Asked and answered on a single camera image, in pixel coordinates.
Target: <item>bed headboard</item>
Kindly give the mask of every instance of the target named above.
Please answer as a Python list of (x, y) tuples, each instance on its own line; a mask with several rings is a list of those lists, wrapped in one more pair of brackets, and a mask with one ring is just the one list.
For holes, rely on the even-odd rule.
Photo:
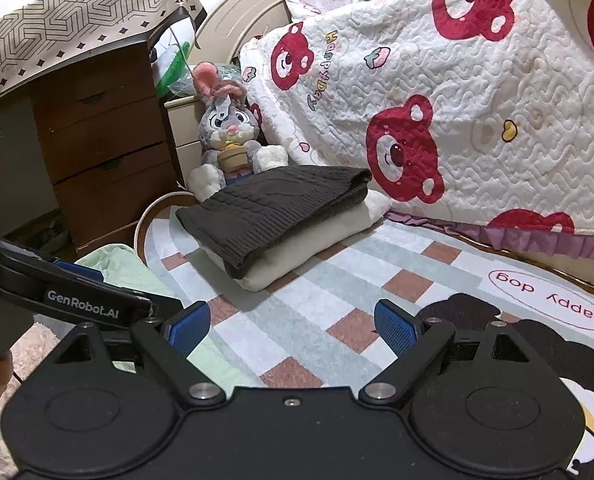
[(290, 23), (283, 0), (224, 0), (197, 31), (197, 44), (189, 55), (191, 65), (201, 61), (228, 63), (253, 36)]

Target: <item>screw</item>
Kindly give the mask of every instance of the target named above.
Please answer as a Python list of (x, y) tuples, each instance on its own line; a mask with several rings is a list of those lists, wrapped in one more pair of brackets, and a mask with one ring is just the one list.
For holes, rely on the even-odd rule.
[(388, 383), (371, 383), (366, 386), (363, 391), (369, 396), (371, 399), (389, 399), (390, 397), (394, 397), (397, 393), (397, 389)]
[(208, 400), (214, 399), (221, 393), (221, 388), (213, 383), (197, 383), (188, 388), (193, 399)]

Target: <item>toy tag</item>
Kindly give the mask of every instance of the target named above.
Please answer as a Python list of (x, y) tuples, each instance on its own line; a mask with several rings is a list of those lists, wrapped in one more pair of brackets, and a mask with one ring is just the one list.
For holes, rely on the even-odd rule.
[(224, 120), (227, 116), (228, 116), (228, 109), (230, 108), (230, 96), (226, 95), (223, 99), (223, 101), (221, 101), (221, 103), (219, 103), (219, 105), (217, 105), (217, 118), (219, 120)]

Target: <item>plush rabbit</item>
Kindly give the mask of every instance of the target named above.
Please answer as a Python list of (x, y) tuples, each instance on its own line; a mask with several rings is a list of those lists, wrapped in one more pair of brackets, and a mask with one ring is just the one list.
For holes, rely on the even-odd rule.
[(203, 202), (246, 174), (288, 166), (283, 146), (261, 146), (259, 126), (246, 107), (246, 90), (235, 80), (223, 80), (217, 67), (202, 62), (192, 70), (192, 82), (206, 105), (199, 126), (202, 165), (190, 172), (186, 187)]

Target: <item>triangular cutout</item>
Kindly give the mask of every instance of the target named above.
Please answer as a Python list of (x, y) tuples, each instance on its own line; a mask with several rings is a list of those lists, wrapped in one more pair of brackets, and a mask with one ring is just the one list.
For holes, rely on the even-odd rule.
[(517, 363), (527, 363), (528, 358), (523, 354), (516, 343), (506, 334), (497, 336), (494, 342), (493, 359), (500, 361), (515, 361)]
[(80, 334), (75, 338), (72, 344), (66, 348), (66, 351), (61, 354), (57, 363), (80, 363), (82, 361), (90, 361), (91, 359), (92, 354), (90, 352), (88, 336), (86, 334)]

